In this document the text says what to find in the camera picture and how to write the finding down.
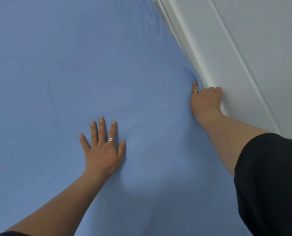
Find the bed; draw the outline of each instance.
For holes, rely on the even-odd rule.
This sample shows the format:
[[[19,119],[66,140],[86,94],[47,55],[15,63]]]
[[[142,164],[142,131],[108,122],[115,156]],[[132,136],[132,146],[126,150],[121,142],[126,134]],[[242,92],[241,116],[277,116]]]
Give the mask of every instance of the bed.
[[[244,235],[194,80],[152,0],[0,0],[0,232],[81,175],[102,116],[127,151],[76,235]]]

